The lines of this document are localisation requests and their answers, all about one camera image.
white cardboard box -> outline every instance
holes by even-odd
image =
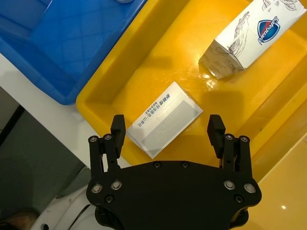
[[[218,79],[243,71],[305,12],[298,0],[253,0],[215,38],[200,63]]]
[[[202,109],[173,82],[126,135],[153,159],[201,113]]]

gray surface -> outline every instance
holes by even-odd
[[[150,134],[142,140],[154,156],[184,126],[198,114],[186,101],[182,101]]]
[[[84,167],[24,112],[0,146],[0,215],[19,208],[43,211]]]
[[[18,107],[18,103],[0,87],[0,130],[2,130]]]

yellow tray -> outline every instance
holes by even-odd
[[[102,136],[115,114],[124,114],[130,126],[176,81],[204,112],[155,160],[216,165],[206,129],[209,115],[219,114],[227,132],[251,138],[259,180],[307,132],[307,20],[304,16],[243,73],[217,80],[198,60],[248,4],[148,0],[80,93],[79,111]],[[151,161],[128,138],[122,156],[131,164]]]

small white box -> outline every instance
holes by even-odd
[[[215,38],[200,63],[218,79],[243,71],[305,12],[299,0],[253,0]]]
[[[173,82],[126,134],[153,159],[201,113],[202,109]]]

white box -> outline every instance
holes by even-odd
[[[200,63],[218,79],[243,71],[305,12],[298,0],[253,0],[215,38]]]
[[[126,134],[153,159],[201,113],[202,109],[173,82]]]

